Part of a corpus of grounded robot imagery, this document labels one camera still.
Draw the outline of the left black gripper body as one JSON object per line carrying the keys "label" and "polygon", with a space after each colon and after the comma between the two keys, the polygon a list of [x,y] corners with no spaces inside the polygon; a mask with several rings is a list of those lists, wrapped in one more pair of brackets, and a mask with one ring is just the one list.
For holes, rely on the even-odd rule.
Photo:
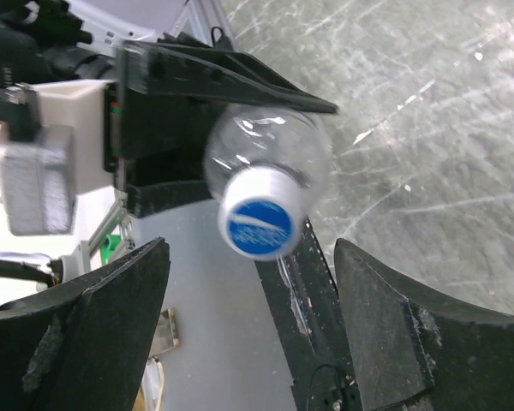
{"label": "left black gripper body", "polygon": [[227,104],[129,89],[122,97],[121,90],[112,82],[103,91],[103,169],[138,188],[202,181],[208,135]]}

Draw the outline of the clear bottle white cap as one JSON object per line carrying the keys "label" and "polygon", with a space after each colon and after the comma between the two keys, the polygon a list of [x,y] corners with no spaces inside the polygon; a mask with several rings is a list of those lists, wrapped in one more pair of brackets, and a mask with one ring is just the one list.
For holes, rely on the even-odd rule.
{"label": "clear bottle white cap", "polygon": [[317,114],[228,106],[212,127],[203,159],[224,241],[253,260],[290,253],[326,191],[331,157]]}

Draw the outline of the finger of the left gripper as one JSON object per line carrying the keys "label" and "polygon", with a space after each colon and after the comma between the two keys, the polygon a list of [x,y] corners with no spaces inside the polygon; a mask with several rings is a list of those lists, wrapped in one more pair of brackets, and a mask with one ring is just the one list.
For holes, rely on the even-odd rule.
{"label": "finger of the left gripper", "polygon": [[212,198],[205,181],[161,182],[143,187],[127,186],[126,209],[136,218]]}
{"label": "finger of the left gripper", "polygon": [[334,115],[338,106],[304,92],[257,58],[209,46],[126,40],[115,63],[122,91]]}

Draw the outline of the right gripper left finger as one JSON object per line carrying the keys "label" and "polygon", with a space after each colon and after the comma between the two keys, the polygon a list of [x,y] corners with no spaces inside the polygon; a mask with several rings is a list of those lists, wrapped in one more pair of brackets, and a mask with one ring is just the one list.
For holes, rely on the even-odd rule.
{"label": "right gripper left finger", "polygon": [[159,237],[0,307],[0,410],[130,410],[169,272]]}

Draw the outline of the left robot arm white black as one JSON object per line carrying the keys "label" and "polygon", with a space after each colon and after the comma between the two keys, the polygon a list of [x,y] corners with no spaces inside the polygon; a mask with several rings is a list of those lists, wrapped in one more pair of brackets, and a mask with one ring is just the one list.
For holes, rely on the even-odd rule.
{"label": "left robot arm white black", "polygon": [[178,15],[167,33],[72,1],[0,1],[0,88],[103,81],[99,160],[135,217],[209,198],[206,137],[229,104],[338,110],[236,51],[216,2],[187,1]]}

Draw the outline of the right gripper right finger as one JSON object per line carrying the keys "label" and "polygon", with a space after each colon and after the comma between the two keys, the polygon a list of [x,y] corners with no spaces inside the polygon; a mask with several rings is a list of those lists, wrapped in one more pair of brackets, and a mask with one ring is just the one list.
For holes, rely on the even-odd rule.
{"label": "right gripper right finger", "polygon": [[514,315],[461,301],[350,241],[338,294],[366,410],[514,410]]}

